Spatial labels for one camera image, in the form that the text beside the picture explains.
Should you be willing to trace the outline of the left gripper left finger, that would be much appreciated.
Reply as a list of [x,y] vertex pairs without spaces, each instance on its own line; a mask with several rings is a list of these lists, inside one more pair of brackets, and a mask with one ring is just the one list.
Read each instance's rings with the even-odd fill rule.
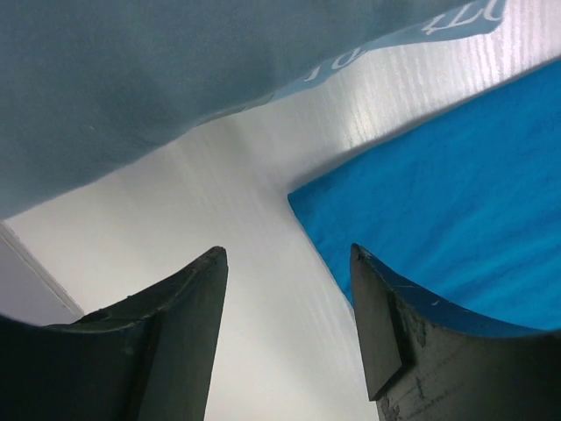
[[2,419],[203,419],[227,279],[214,246],[72,324],[2,318]]

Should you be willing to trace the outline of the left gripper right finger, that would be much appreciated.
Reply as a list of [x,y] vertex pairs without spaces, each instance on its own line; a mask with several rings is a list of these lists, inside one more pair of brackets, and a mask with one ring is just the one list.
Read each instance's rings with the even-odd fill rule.
[[467,310],[351,249],[367,395],[382,420],[557,420],[560,334]]

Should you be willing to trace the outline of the bright blue t shirt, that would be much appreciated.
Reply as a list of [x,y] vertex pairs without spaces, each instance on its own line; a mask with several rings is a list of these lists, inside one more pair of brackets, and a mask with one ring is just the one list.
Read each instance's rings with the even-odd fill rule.
[[560,326],[560,64],[490,90],[288,196],[338,287],[358,244],[515,325]]

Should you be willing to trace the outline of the folded grey-blue t shirt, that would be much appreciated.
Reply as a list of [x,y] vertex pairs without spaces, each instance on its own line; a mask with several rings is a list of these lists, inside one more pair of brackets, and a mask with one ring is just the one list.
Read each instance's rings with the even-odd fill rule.
[[1,215],[443,13],[443,1],[4,1]]

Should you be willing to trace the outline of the folded light blue printed shirt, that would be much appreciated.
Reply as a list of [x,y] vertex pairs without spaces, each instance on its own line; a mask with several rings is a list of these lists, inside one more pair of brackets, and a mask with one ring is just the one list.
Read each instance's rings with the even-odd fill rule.
[[201,122],[205,124],[215,119],[250,110],[291,96],[297,92],[317,87],[371,51],[394,46],[445,42],[490,33],[503,21],[506,3],[505,0],[471,1],[421,24],[413,25],[379,39],[366,42],[345,54],[321,63],[313,68],[307,76],[292,82],[272,94],[263,96],[250,103],[242,104],[236,108],[221,111],[203,119]]

